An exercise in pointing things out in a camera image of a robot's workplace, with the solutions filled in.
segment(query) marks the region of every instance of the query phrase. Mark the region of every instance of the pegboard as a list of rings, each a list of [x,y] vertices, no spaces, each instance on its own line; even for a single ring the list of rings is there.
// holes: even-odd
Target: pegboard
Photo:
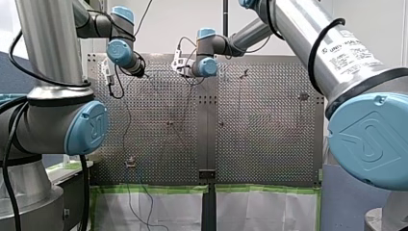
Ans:
[[[97,80],[96,97],[108,107],[110,117],[108,136],[98,150],[102,161],[95,165],[92,182],[196,184],[196,87],[171,71],[167,60],[144,57],[149,78],[120,74],[125,88],[121,100],[110,97],[105,86],[101,64],[106,56],[89,60],[89,77]],[[113,89],[120,95],[117,80]],[[124,163],[130,157],[136,158],[138,170],[127,172]]]
[[[227,61],[218,76],[218,183],[315,186],[323,97],[295,57]]]
[[[122,100],[105,86],[100,65],[106,56],[89,59],[95,94],[110,112],[94,184],[128,181],[124,162],[131,156],[138,162],[129,171],[135,183],[140,177],[149,184],[198,184],[203,168],[216,171],[215,183],[317,183],[323,100],[297,58],[219,59],[217,78],[191,87],[171,71],[172,55],[143,56],[150,77],[120,74]],[[114,91],[120,94],[118,85]]]

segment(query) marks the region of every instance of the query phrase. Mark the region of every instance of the white wall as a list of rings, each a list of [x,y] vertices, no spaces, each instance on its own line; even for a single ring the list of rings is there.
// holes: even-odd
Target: white wall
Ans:
[[[9,52],[9,47],[20,28],[15,0],[0,0],[0,52]],[[14,54],[27,59],[23,38],[15,47]]]
[[[333,9],[377,59],[387,65],[404,65],[406,0],[333,0]]]

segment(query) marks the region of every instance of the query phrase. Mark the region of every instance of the wire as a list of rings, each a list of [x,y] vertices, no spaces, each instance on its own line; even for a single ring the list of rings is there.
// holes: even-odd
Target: wire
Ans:
[[[240,52],[246,53],[246,54],[255,53],[255,52],[260,51],[262,48],[264,48],[268,44],[269,40],[270,40],[270,37],[267,38],[267,40],[264,42],[264,44],[262,46],[260,46],[259,48],[255,49],[255,50],[244,51],[244,50],[241,50],[240,48],[238,48],[236,46],[234,46],[234,49],[236,49],[236,50],[238,50]]]
[[[178,49],[181,49],[181,42],[182,42],[184,39],[187,40],[187,41],[189,41],[194,47],[197,47],[197,45],[196,45],[190,38],[181,37],[180,40],[179,40],[179,43],[178,43],[178,45],[177,45],[177,48],[178,48]]]
[[[281,40],[285,40],[275,29],[275,27],[273,26],[272,23],[272,17],[270,16],[270,1],[271,0],[267,0],[267,17],[268,17],[268,25],[270,30]]]
[[[231,60],[232,59],[232,47],[231,47],[231,43],[228,41],[228,38],[226,38],[225,36],[220,36],[222,39],[224,39],[225,45],[229,48],[230,50],[230,56],[225,55],[225,59],[227,60]]]
[[[144,18],[146,17],[147,12],[149,11],[149,9],[150,9],[150,5],[152,4],[152,2],[153,2],[153,0],[150,0],[149,4],[147,4],[146,10],[144,11],[143,16],[141,17],[141,20],[140,20],[140,23],[139,23],[138,30],[135,32],[134,36],[136,36],[136,35],[138,34],[138,32],[139,32],[139,30],[140,30],[140,27],[141,27],[141,24],[143,23]]]
[[[28,103],[25,102],[24,105],[19,109],[18,114],[13,121],[12,130],[9,134],[9,139],[7,141],[6,148],[4,151],[3,165],[2,165],[4,185],[6,186],[7,192],[9,194],[10,202],[12,203],[13,213],[14,213],[14,225],[15,225],[16,231],[21,231],[21,217],[20,217],[20,212],[18,209],[17,199],[15,198],[13,186],[10,181],[10,175],[9,175],[9,170],[8,170],[8,167],[9,167],[8,160],[10,156],[10,151],[12,149],[13,140],[16,135],[18,122],[23,116],[23,113],[27,110],[27,108],[28,108]]]
[[[196,50],[197,50],[196,48],[192,50],[192,52],[190,53],[189,57],[187,58],[186,65],[185,65],[185,66],[182,66],[182,68],[184,68],[184,75],[183,75],[182,77],[183,77],[183,79],[187,82],[187,84],[190,85],[191,87],[198,86],[198,85],[202,84],[202,83],[204,82],[204,80],[205,80],[205,77],[203,77],[200,82],[198,82],[198,83],[191,83],[191,82],[188,80],[188,78],[187,78],[186,68],[188,68],[188,67],[191,68],[191,66],[189,66],[188,63],[189,63],[189,60],[191,59],[191,56],[194,54],[194,52],[195,52]]]
[[[316,41],[313,44],[312,49],[310,51],[309,62],[308,62],[308,65],[307,65],[308,73],[309,73],[309,80],[310,80],[310,83],[312,84],[313,88],[320,94],[323,94],[323,93],[321,92],[321,89],[320,89],[319,84],[316,81],[316,77],[315,77],[316,55],[318,53],[320,44],[324,40],[324,38],[326,37],[327,33],[329,33],[329,31],[331,29],[333,29],[334,27],[339,26],[339,25],[345,25],[344,18],[337,18],[337,19],[333,20],[329,25],[327,25],[323,30],[321,30],[318,38],[316,38]]]
[[[89,198],[89,172],[88,172],[88,166],[87,166],[87,159],[85,158],[85,155],[80,155],[79,158],[81,160],[82,173],[84,176],[84,208],[82,212],[80,230],[86,231],[88,227],[89,200],[90,200]]]
[[[8,109],[13,108],[17,105],[20,105],[22,103],[25,103],[26,101],[27,101],[27,96],[21,96],[14,100],[8,101],[4,104],[1,104],[0,105],[0,115],[6,112]]]
[[[18,41],[21,39],[23,35],[23,32],[20,30],[20,32],[18,33],[18,35],[15,37],[15,39],[13,40],[12,45],[10,46],[9,49],[9,60],[12,62],[12,64],[19,70],[21,70],[22,72],[34,77],[35,79],[41,80],[45,83],[48,84],[52,84],[55,86],[59,86],[59,87],[65,87],[65,88],[87,88],[90,86],[89,82],[84,81],[84,85],[74,85],[74,84],[66,84],[66,83],[61,83],[61,82],[57,82],[54,81],[52,79],[49,78],[44,78],[42,76],[37,75],[34,72],[29,71],[28,69],[24,68],[23,66],[21,66],[14,58],[13,52],[15,49],[15,46],[17,45]]]
[[[146,194],[150,197],[150,200],[151,200],[151,203],[150,203],[150,211],[149,211],[149,215],[148,215],[148,217],[147,217],[147,222],[145,222],[144,220],[142,220],[142,219],[140,218],[140,216],[138,216],[138,214],[135,212],[135,210],[134,210],[134,208],[133,208],[133,205],[132,205],[132,195],[130,194],[130,188],[129,188],[129,168],[128,168],[128,167],[126,168],[126,172],[127,172],[126,187],[127,187],[127,190],[128,190],[128,202],[129,202],[129,208],[130,208],[130,210],[132,211],[132,214],[133,214],[142,224],[146,225],[146,226],[147,226],[147,230],[149,230],[149,231],[150,231],[150,227],[163,227],[166,231],[169,231],[168,227],[165,226],[165,225],[161,225],[161,224],[150,224],[150,223],[149,223],[150,217],[151,217],[152,212],[153,212],[154,199],[153,199],[153,196],[148,192],[147,188],[141,183],[140,178],[139,178],[139,180],[140,180],[140,185],[141,185],[141,187],[144,189],[144,191],[146,192]]]
[[[117,81],[119,82],[121,94],[120,96],[116,96],[114,92],[112,91],[112,84],[109,83],[108,84],[109,95],[114,99],[122,99],[125,96],[125,89],[123,88],[122,81],[120,80],[119,74],[117,73],[117,64],[115,64],[115,76],[116,76]]]

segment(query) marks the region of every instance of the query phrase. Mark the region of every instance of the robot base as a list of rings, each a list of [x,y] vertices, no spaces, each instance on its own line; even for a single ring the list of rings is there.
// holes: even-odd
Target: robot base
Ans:
[[[408,227],[408,192],[391,192],[384,208],[365,216],[365,231],[398,231]]]
[[[62,231],[64,230],[63,189],[54,186],[49,196],[36,204],[20,209],[21,228],[24,231]],[[14,231],[14,215],[0,215],[2,230]]]

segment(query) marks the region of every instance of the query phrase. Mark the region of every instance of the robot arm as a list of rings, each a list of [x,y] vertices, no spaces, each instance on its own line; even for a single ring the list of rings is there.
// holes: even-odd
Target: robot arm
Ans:
[[[268,25],[260,18],[255,19],[230,38],[217,35],[214,29],[203,28],[197,33],[196,60],[182,58],[178,47],[172,68],[187,77],[216,76],[217,61],[214,55],[243,56],[249,47],[271,35]]]
[[[389,68],[315,0],[240,0],[259,19],[230,38],[201,29],[196,61],[176,52],[172,67],[188,77],[217,75],[215,54],[239,57],[272,35],[284,39],[328,100],[331,152],[357,179],[408,190],[408,69]]]
[[[106,53],[109,59],[131,75],[144,75],[142,57],[133,51],[135,42],[134,16],[125,7],[113,7],[111,15],[94,11],[83,0],[73,1],[77,35],[81,39],[109,39]]]

